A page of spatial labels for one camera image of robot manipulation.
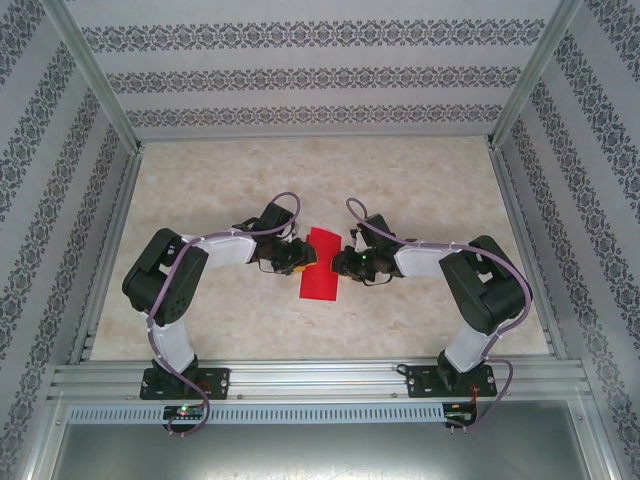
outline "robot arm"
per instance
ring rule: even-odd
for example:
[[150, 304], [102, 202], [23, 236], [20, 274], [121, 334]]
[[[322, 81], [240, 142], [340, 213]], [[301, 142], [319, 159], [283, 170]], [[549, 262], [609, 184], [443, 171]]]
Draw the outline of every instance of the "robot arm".
[[[391, 234], [381, 215], [366, 222]], [[497, 262], [464, 250], [439, 250], [403, 246], [362, 224], [352, 230], [354, 247], [335, 257], [332, 270], [356, 281], [373, 282], [377, 274], [393, 277], [430, 276], [446, 280], [464, 323], [438, 356], [438, 377], [449, 391], [466, 384], [484, 363], [485, 350], [498, 330], [515, 319], [525, 306], [525, 295], [516, 278]], [[511, 264], [489, 236], [469, 242]]]
[[[315, 263], [313, 248], [294, 238], [295, 223], [282, 234], [247, 236], [243, 232], [259, 232], [287, 223], [293, 214], [269, 203], [260, 218], [252, 218], [234, 227], [229, 235], [202, 239], [189, 248], [178, 265], [169, 289], [154, 316], [151, 327], [153, 340], [163, 359], [174, 370], [192, 380], [198, 367], [197, 357], [189, 344], [183, 315], [205, 270], [232, 264], [266, 261], [275, 273], [289, 275]], [[122, 291], [131, 306], [145, 316], [151, 311], [167, 274], [180, 251], [196, 237], [179, 235], [164, 228], [159, 230], [133, 265], [122, 284]], [[166, 370], [162, 363], [153, 361], [163, 382], [186, 394], [189, 387]]]

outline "metal extrusion bar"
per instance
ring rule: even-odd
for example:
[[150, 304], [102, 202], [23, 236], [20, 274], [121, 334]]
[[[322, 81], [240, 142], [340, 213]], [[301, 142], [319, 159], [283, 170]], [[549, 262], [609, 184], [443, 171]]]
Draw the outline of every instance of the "metal extrusion bar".
[[44, 0], [42, 6], [73, 55], [87, 83], [96, 94], [118, 136], [124, 142], [127, 152], [133, 152], [138, 146], [138, 137], [66, 2]]
[[[580, 361], [550, 356], [514, 357], [514, 380], [506, 401], [569, 400], [590, 397]], [[231, 369], [228, 400], [223, 403], [384, 403], [412, 401], [398, 364], [435, 365], [431, 359], [361, 361], [201, 362], [203, 367]], [[145, 403], [139, 398], [147, 362], [86, 362], [56, 368], [49, 402], [67, 404]], [[494, 364], [498, 388], [507, 368]], [[469, 398], [419, 401], [455, 402]]]
[[569, 358], [567, 351], [562, 342], [562, 336], [560, 335], [560, 329], [556, 322], [556, 318], [553, 315], [553, 309], [549, 297], [547, 296], [546, 289], [544, 288], [544, 281], [538, 268], [536, 256], [533, 252], [533, 246], [531, 240], [527, 234], [527, 228], [525, 225], [524, 217], [518, 207], [518, 201], [516, 199], [513, 185], [508, 180], [506, 173], [506, 165], [502, 153], [499, 148], [494, 148], [489, 145], [489, 158], [493, 165], [493, 170], [496, 175], [496, 180], [500, 188], [502, 195], [502, 201], [504, 202], [507, 216], [509, 217], [509, 223], [513, 230], [513, 236], [520, 252], [520, 258], [522, 259], [522, 265], [524, 266], [524, 273], [527, 276], [531, 291], [533, 292], [533, 301], [538, 311], [538, 316], [543, 327], [546, 327], [553, 351], [555, 355], [561, 359]]
[[509, 135], [529, 94], [581, 5], [582, 0], [561, 0], [558, 4], [491, 132], [494, 146], [502, 145]]
[[138, 179], [140, 164], [144, 157], [144, 146], [139, 147], [138, 151], [133, 155], [134, 156], [131, 159], [129, 166], [127, 167], [126, 179], [118, 198], [115, 216], [109, 226], [109, 232], [107, 233], [107, 238], [105, 240], [105, 250], [100, 256], [98, 263], [98, 270], [96, 272], [97, 281], [91, 289], [87, 309], [85, 310], [85, 315], [78, 331], [78, 339], [73, 346], [71, 363], [79, 363], [81, 361], [88, 360], [91, 356], [91, 347], [93, 346], [95, 334], [93, 337], [89, 337], [89, 332], [98, 328], [102, 308], [107, 297], [109, 280], [111, 279], [111, 273], [113, 272], [113, 267], [116, 261], [116, 254], [118, 253], [118, 247], [120, 246], [120, 239], [122, 238], [127, 214], [129, 213], [131, 198], [133, 197], [133, 191]]

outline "ventilation slot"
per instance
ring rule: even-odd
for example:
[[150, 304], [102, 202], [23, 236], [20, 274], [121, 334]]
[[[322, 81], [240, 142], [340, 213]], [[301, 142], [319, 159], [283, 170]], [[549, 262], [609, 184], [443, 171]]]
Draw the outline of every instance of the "ventilation slot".
[[[164, 406], [74, 406], [70, 424], [125, 425], [159, 424]], [[327, 423], [412, 423], [443, 422], [441, 403], [354, 404], [354, 405], [224, 405], [211, 406], [207, 423], [248, 424], [327, 424]], [[195, 424], [197, 420], [175, 420], [176, 424]]]

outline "marble floor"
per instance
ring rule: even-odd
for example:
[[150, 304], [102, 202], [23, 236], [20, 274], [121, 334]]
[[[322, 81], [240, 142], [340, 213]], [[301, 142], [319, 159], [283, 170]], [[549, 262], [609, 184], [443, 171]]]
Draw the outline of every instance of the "marble floor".
[[[147, 360], [144, 319], [120, 288], [153, 234], [199, 235], [259, 216], [277, 193], [302, 199], [300, 233], [317, 226], [350, 241], [349, 196], [382, 213], [403, 238], [468, 242], [492, 235], [520, 259], [484, 139], [322, 138], [152, 143], [120, 243], [92, 360]], [[283, 206], [293, 208], [291, 200]], [[435, 356], [462, 321], [443, 280], [395, 279], [366, 288], [340, 278], [338, 300], [298, 298], [300, 277], [256, 264], [206, 272], [187, 314], [202, 359]], [[494, 353], [548, 353], [534, 311]]]

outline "wire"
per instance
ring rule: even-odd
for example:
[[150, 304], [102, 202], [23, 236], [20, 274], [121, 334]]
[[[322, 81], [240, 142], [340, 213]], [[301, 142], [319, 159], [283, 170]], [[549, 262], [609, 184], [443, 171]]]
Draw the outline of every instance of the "wire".
[[[429, 249], [433, 249], [433, 250], [466, 250], [469, 252], [473, 252], [476, 254], [480, 254], [484, 257], [487, 257], [491, 260], [493, 260], [496, 263], [499, 263], [500, 265], [502, 265], [504, 268], [506, 268], [509, 273], [511, 273], [514, 278], [518, 281], [518, 283], [520, 284], [520, 287], [522, 288], [522, 291], [524, 293], [524, 299], [525, 299], [525, 303], [524, 303], [524, 310], [522, 310], [522, 313], [520, 314], [520, 316], [518, 317], [518, 319], [512, 323], [510, 323], [509, 325], [506, 325], [502, 328], [499, 328], [498, 330], [496, 330], [495, 334], [493, 335], [493, 338], [489, 341], [489, 343], [487, 344], [487, 346], [484, 348], [484, 350], [481, 353], [481, 356], [489, 363], [503, 363], [505, 365], [507, 365], [507, 367], [509, 368], [509, 375], [507, 376], [507, 380], [504, 384], [504, 387], [502, 387], [502, 390], [500, 391], [500, 393], [498, 394], [498, 396], [496, 397], [496, 399], [493, 401], [493, 403], [491, 404], [491, 407], [489, 407], [489, 409], [487, 410], [487, 412], [482, 415], [482, 417], [480, 417], [478, 420], [475, 421], [475, 423], [473, 423], [473, 425], [471, 425], [469, 428], [473, 427], [475, 428], [477, 425], [479, 425], [480, 423], [482, 423], [487, 417], [489, 417], [489, 415], [491, 415], [491, 413], [493, 413], [493, 410], [496, 408], [496, 406], [500, 403], [500, 401], [502, 400], [502, 398], [505, 396], [505, 394], [507, 393], [507, 390], [509, 389], [509, 386], [511, 385], [511, 381], [513, 380], [513, 364], [505, 359], [505, 358], [492, 358], [489, 359], [489, 357], [487, 356], [489, 354], [489, 351], [491, 350], [491, 348], [493, 348], [493, 346], [495, 345], [495, 343], [498, 341], [498, 338], [500, 338], [502, 336], [502, 334], [508, 332], [509, 330], [514, 329], [515, 327], [517, 327], [518, 325], [520, 325], [525, 318], [527, 318], [527, 315], [529, 315], [529, 311], [531, 310], [531, 303], [532, 303], [532, 299], [531, 299], [531, 291], [529, 290], [529, 284], [527, 283], [527, 280], [524, 278], [524, 276], [518, 271], [518, 269], [516, 267], [514, 267], [513, 265], [511, 265], [508, 261], [504, 260], [503, 258], [500, 258], [499, 256], [488, 252], [486, 250], [483, 250], [482, 248], [476, 248], [476, 247], [472, 247], [471, 245], [466, 245], [466, 244], [457, 244], [457, 243], [451, 243], [451, 244], [447, 244], [447, 243], [430, 243], [430, 242], [409, 242], [406, 240], [401, 240], [400, 238], [394, 236], [394, 235], [390, 235], [387, 232], [384, 232], [382, 230], [380, 230], [379, 228], [374, 227], [373, 225], [371, 225], [370, 223], [368, 223], [364, 218], [360, 217], [355, 210], [353, 209], [353, 207], [351, 207], [351, 203], [357, 203], [358, 206], [362, 209], [364, 216], [367, 217], [367, 207], [365, 207], [364, 203], [362, 203], [360, 200], [358, 200], [357, 198], [354, 197], [350, 197], [347, 199], [347, 210], [349, 210], [349, 212], [351, 213], [351, 215], [353, 215], [356, 220], [358, 220], [358, 222], [362, 225], [364, 225], [365, 227], [367, 227], [369, 230], [377, 233], [378, 235], [382, 235], [385, 238], [388, 238], [389, 240], [392, 240], [394, 242], [397, 242], [401, 245], [408, 245], [411, 247], [418, 247], [418, 248], [429, 248]], [[456, 422], [455, 420], [448, 420], [451, 423], [457, 424], [459, 427], [463, 427], [465, 429], [466, 432], [466, 428], [464, 425], [462, 425], [459, 422]]]
[[149, 315], [147, 316], [147, 337], [149, 339], [149, 344], [151, 345], [151, 348], [153, 350], [153, 353], [156, 355], [156, 359], [157, 361], [167, 370], [169, 371], [171, 374], [173, 374], [175, 377], [177, 377], [181, 382], [183, 382], [184, 384], [188, 385], [189, 387], [191, 387], [192, 389], [194, 389], [198, 395], [200, 395], [202, 397], [203, 400], [203, 405], [205, 407], [205, 414], [202, 416], [202, 420], [200, 421], [200, 423], [198, 423], [197, 425], [195, 425], [192, 429], [190, 429], [187, 432], [176, 432], [171, 428], [171, 425], [173, 423], [173, 421], [176, 419], [176, 417], [171, 417], [169, 419], [169, 422], [167, 424], [167, 431], [169, 432], [169, 435], [174, 436], [174, 435], [179, 435], [180, 437], [187, 437], [189, 435], [193, 435], [194, 433], [196, 433], [198, 430], [200, 430], [205, 423], [207, 423], [207, 420], [209, 419], [209, 415], [211, 414], [211, 403], [209, 402], [209, 397], [207, 396], [207, 394], [204, 392], [204, 390], [202, 390], [198, 385], [196, 385], [194, 382], [192, 382], [191, 380], [189, 380], [188, 378], [186, 378], [184, 375], [182, 375], [180, 372], [178, 372], [175, 368], [173, 368], [169, 362], [167, 362], [164, 357], [162, 356], [162, 352], [160, 352], [160, 349], [158, 348], [158, 345], [156, 344], [155, 339], [153, 338], [153, 327], [155, 325], [155, 316], [156, 313], [158, 313], [158, 309], [160, 308], [160, 305], [162, 304], [162, 302], [164, 301], [164, 297], [167, 294], [167, 291], [169, 290], [169, 285], [171, 284], [171, 281], [173, 280], [173, 277], [176, 274], [176, 270], [178, 269], [178, 266], [180, 265], [180, 262], [182, 261], [182, 259], [184, 258], [185, 254], [187, 253], [187, 250], [189, 250], [191, 247], [193, 247], [194, 245], [203, 242], [205, 240], [209, 240], [211, 238], [217, 238], [217, 237], [232, 237], [232, 236], [236, 236], [236, 237], [252, 237], [252, 236], [257, 236], [257, 235], [271, 235], [273, 233], [278, 233], [281, 232], [282, 230], [284, 230], [285, 228], [287, 228], [290, 225], [293, 225], [296, 221], [296, 218], [298, 218], [298, 215], [300, 214], [300, 197], [298, 197], [298, 195], [296, 195], [293, 192], [282, 192], [278, 195], [276, 195], [275, 197], [273, 197], [273, 199], [271, 200], [271, 203], [275, 203], [277, 200], [279, 200], [282, 197], [293, 197], [293, 199], [296, 201], [296, 211], [293, 214], [293, 216], [283, 225], [281, 225], [280, 227], [277, 228], [272, 228], [270, 230], [263, 230], [263, 231], [259, 231], [259, 232], [242, 232], [242, 231], [233, 231], [233, 232], [215, 232], [215, 233], [209, 233], [207, 235], [204, 235], [203, 237], [196, 237], [193, 240], [189, 241], [184, 247], [182, 247], [182, 250], [180, 250], [180, 252], [178, 253], [178, 256], [176, 257], [175, 261], [173, 262], [173, 265], [171, 266], [171, 270], [169, 271], [169, 274], [167, 275], [166, 280], [164, 281], [164, 284], [162, 285], [162, 288], [160, 289], [160, 293], [158, 294], [158, 297], [156, 298], [155, 303], [153, 304], [153, 307], [151, 308], [151, 311], [149, 312]]

